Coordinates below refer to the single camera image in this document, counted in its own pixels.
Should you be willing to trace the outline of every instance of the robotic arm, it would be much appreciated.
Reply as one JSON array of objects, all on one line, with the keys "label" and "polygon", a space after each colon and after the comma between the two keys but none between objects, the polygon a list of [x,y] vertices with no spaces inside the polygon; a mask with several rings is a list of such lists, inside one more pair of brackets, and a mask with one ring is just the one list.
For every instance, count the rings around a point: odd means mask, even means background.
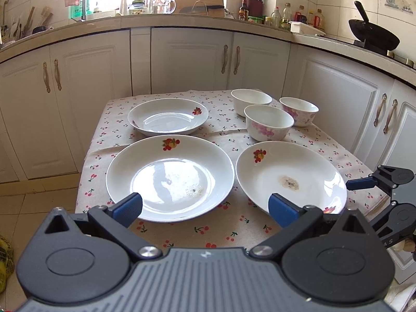
[{"label": "robotic arm", "polygon": [[248,255],[242,248],[162,255],[126,229],[141,213],[137,193],[85,214],[55,208],[18,262],[28,297],[18,311],[388,312],[394,264],[386,247],[413,234],[415,182],[410,170],[385,166],[348,181],[350,190],[378,186],[392,197],[370,223],[358,210],[324,214],[272,194],[269,212],[284,229]]}]

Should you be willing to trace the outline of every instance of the faucet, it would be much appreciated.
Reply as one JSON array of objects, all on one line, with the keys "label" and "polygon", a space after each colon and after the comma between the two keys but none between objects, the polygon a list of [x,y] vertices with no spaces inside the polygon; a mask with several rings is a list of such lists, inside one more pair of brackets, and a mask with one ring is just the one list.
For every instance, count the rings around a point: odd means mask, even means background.
[{"label": "faucet", "polygon": [[86,0],[82,0],[82,16],[81,16],[81,22],[84,22],[87,20],[87,3]]}]

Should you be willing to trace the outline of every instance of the knife block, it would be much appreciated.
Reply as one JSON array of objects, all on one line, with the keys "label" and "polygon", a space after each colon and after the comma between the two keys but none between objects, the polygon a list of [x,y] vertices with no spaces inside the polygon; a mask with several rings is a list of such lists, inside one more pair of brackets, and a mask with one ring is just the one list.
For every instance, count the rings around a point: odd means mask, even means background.
[{"label": "knife block", "polygon": [[247,0],[248,15],[254,17],[263,16],[263,2],[260,0]]}]

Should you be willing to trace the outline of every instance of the cherry print tablecloth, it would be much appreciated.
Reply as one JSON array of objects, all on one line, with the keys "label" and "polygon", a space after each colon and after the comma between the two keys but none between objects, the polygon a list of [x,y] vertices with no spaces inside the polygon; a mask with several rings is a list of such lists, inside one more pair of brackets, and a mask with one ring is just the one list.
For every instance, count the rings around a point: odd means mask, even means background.
[{"label": "cherry print tablecloth", "polygon": [[[209,110],[205,124],[193,133],[220,146],[234,163],[240,153],[257,143],[247,133],[245,120],[233,109],[229,90],[188,91],[165,95],[143,95],[109,101],[98,123],[82,170],[76,212],[95,205],[111,205],[105,177],[110,162],[126,146],[145,138],[127,121],[128,112],[138,104],[165,97],[191,99]],[[366,177],[371,171],[340,144],[315,125],[291,128],[285,141],[303,145],[330,161],[344,180]],[[384,197],[379,189],[348,193],[347,206],[366,214]],[[232,191],[217,208],[180,223],[152,223],[137,219],[130,229],[163,251],[172,246],[215,248],[245,247],[260,243],[280,227],[251,202],[236,179]]]}]

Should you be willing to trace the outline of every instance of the screw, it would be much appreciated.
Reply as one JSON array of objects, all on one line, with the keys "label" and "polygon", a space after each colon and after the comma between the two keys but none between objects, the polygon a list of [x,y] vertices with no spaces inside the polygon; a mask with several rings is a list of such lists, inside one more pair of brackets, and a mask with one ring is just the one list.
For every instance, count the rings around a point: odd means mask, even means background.
[{"label": "screw", "polygon": [[139,255],[143,258],[155,258],[159,256],[161,251],[156,246],[143,246],[139,249]]},{"label": "screw", "polygon": [[268,245],[257,245],[251,249],[256,256],[267,257],[273,253],[273,249]]}]

